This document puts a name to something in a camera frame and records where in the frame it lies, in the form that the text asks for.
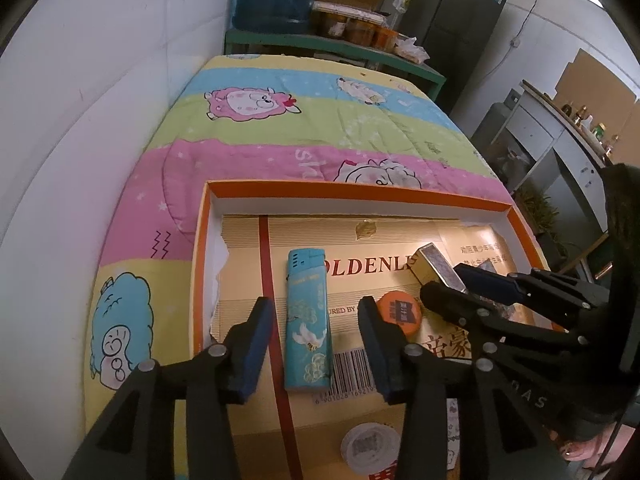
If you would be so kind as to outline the gold rectangular lighter box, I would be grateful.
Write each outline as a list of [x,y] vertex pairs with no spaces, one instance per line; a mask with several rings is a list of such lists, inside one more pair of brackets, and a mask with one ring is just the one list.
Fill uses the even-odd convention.
[[408,268],[420,285],[437,282],[466,292],[462,279],[434,243],[419,247],[409,258]]

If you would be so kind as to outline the orange cap black label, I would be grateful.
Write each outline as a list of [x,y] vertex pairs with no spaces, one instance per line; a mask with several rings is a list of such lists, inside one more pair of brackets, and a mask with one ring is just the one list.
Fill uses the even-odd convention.
[[408,292],[392,290],[378,298],[376,306],[386,323],[397,325],[408,341],[418,341],[423,322],[423,311],[419,300]]

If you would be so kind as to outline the teal crane lighter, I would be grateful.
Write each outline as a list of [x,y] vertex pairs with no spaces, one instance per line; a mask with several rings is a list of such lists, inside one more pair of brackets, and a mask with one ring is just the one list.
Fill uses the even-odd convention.
[[285,389],[329,390],[332,361],[326,253],[319,248],[293,249],[286,277]]

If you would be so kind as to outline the green potted plant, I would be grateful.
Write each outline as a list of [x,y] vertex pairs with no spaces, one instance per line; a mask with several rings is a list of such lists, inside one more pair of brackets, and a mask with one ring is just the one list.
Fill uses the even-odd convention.
[[556,217],[559,211],[551,205],[547,195],[537,191],[529,184],[520,186],[514,192],[513,197],[534,232],[548,265],[550,268],[559,266],[566,257],[566,250],[563,248],[556,230]]

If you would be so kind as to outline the white round cap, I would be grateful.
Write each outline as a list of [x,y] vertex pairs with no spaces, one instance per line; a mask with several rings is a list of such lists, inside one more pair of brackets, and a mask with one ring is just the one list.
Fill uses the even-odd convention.
[[400,434],[387,425],[365,422],[352,427],[341,442],[341,456],[356,474],[377,474],[397,460]]

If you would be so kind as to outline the flattened cigarette carton cardboard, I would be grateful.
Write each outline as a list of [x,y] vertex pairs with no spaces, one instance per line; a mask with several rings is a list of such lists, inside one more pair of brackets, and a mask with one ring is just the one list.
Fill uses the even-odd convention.
[[283,388],[284,349],[267,354],[257,390],[229,410],[244,479],[355,479],[341,456],[345,434],[365,422],[401,431],[404,409],[387,405],[373,383],[357,326],[361,297],[400,290],[417,295],[408,268],[416,250],[434,243],[450,264],[489,261],[500,274],[520,270],[511,246],[492,226],[459,220],[355,217],[227,217],[228,257],[218,275],[209,330],[224,339],[246,320],[257,297],[273,296],[279,346],[285,344],[286,265],[296,248],[326,253],[333,342],[332,385],[319,393]]

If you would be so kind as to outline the white cabinet counter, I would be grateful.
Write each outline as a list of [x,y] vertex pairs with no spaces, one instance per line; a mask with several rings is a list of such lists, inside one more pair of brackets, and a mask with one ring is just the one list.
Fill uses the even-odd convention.
[[561,240],[588,245],[608,229],[605,162],[547,96],[526,80],[521,88],[485,157],[513,196],[532,192],[558,212]]

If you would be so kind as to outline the orange rimmed cardboard tray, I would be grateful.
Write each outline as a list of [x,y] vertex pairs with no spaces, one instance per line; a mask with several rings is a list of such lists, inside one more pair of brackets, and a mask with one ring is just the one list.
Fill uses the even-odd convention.
[[[546,263],[511,204],[447,193],[340,182],[210,181],[204,186],[194,242],[190,346],[200,352],[244,322],[255,300],[274,305],[270,343],[258,386],[230,408],[233,443],[245,479],[349,479],[341,454],[363,422],[400,429],[401,406],[374,388],[357,326],[364,296],[416,294],[416,251],[438,248],[451,264],[490,261],[502,274]],[[319,248],[326,256],[328,391],[284,386],[288,254]]]

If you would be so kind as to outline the dark grey refrigerator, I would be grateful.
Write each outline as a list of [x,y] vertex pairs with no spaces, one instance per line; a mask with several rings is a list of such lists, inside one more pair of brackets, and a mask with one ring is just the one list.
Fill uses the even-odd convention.
[[494,31],[506,0],[410,0],[399,31],[416,38],[446,78],[436,99],[450,113]]

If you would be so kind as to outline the colourful cartoon sheep quilt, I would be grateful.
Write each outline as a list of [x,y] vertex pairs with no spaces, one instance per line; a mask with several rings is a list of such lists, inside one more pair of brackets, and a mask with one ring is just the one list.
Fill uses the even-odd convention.
[[168,110],[122,189],[90,302],[84,414],[102,382],[99,315],[131,300],[153,315],[137,360],[189,353],[191,262],[213,180],[338,181],[507,202],[509,192],[454,122],[404,78],[318,58],[212,58]]

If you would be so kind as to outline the green metal shelf rack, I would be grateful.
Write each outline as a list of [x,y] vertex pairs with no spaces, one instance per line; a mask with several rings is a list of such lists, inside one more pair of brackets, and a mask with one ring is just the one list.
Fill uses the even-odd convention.
[[304,34],[247,32],[232,26],[224,35],[224,53],[261,51],[296,52],[298,55],[335,56],[345,62],[398,73],[421,81],[431,99],[438,97],[446,78],[426,64],[428,55],[414,38],[398,32],[410,0],[383,0],[376,11],[314,0]]

